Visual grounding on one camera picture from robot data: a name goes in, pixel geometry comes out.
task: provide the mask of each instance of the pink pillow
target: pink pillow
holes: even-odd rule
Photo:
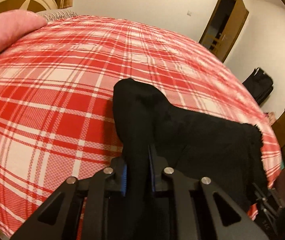
[[[11,10],[0,13],[0,52],[25,34],[45,25],[45,18],[30,11]]]

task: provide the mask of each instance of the wooden door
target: wooden door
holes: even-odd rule
[[[244,26],[244,21],[246,20],[247,15],[248,11],[244,6],[243,0],[237,0],[230,14],[229,20],[219,38],[219,46],[215,47],[212,51],[212,53],[222,62],[225,61],[231,47],[235,43],[242,27]]]

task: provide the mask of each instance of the plaid bedsheet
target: plaid bedsheet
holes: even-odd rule
[[[280,149],[254,99],[197,42],[127,20],[78,16],[32,32],[0,54],[0,229],[7,235],[69,176],[119,156],[113,86],[149,83],[179,107],[257,124],[270,185]]]

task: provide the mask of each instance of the black backpack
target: black backpack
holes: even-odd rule
[[[273,80],[261,68],[255,68],[251,75],[243,82],[252,97],[260,105],[272,92]]]

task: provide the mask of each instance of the metal screw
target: metal screw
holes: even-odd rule
[[[66,179],[66,182],[68,184],[74,184],[77,181],[77,179],[75,177],[69,177],[68,179]]]
[[[211,179],[208,178],[208,177],[202,177],[202,178],[201,178],[201,182],[202,182],[203,184],[208,185],[208,184],[211,183]]]
[[[174,169],[172,167],[166,167],[164,168],[164,173],[166,174],[173,174],[174,173]]]
[[[111,167],[106,167],[103,169],[103,173],[105,173],[105,174],[111,174],[113,172],[114,172],[114,169]]]

